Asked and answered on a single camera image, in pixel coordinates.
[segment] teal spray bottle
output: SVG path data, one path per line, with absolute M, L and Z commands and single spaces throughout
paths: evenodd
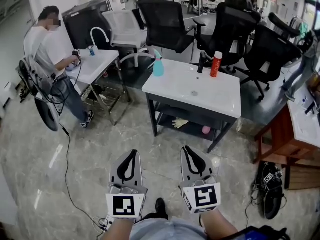
M 165 73 L 165 67 L 164 67 L 164 64 L 162 63 L 162 60 L 161 60 L 162 59 L 161 54 L 156 49 L 153 49 L 153 50 L 154 50 L 154 53 L 156 56 L 155 62 L 153 65 L 153 74 L 156 77 L 161 77 Z

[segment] white t-shirt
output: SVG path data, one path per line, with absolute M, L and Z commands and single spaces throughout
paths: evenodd
M 47 31 L 42 26 L 35 26 L 31 28 L 29 33 L 24 39 L 24 50 L 27 50 L 27 47 L 32 47 L 35 43 L 36 38 L 44 31 Z M 47 35 L 40 44 L 40 47 L 35 55 L 35 61 L 43 69 L 54 69 L 56 72 L 56 78 L 61 76 L 65 69 L 57 70 L 55 65 L 61 62 L 63 59 L 68 57 L 65 49 L 61 46 L 55 39 L 55 33 L 47 31 Z

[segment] red bottle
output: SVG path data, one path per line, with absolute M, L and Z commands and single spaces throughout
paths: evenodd
M 212 68 L 211 68 L 211 72 L 210 72 L 210 76 L 213 78 L 216 78 L 218 75 L 218 71 L 220 68 L 221 61 L 222 61 L 222 56 L 223 56 L 223 54 L 220 51 L 216 51 L 214 53 Z

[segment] yellow glove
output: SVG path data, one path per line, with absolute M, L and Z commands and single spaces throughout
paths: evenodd
M 182 126 L 186 125 L 187 123 L 189 123 L 189 121 L 187 120 L 183 120 L 180 118 L 176 118 L 176 120 L 172 121 L 172 125 L 174 126 L 174 128 L 180 129 Z

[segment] black hair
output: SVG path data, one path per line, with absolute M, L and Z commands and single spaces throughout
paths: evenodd
M 43 9 L 39 16 L 39 21 L 48 19 L 50 14 L 56 14 L 59 16 L 59 9 L 56 6 L 47 6 Z

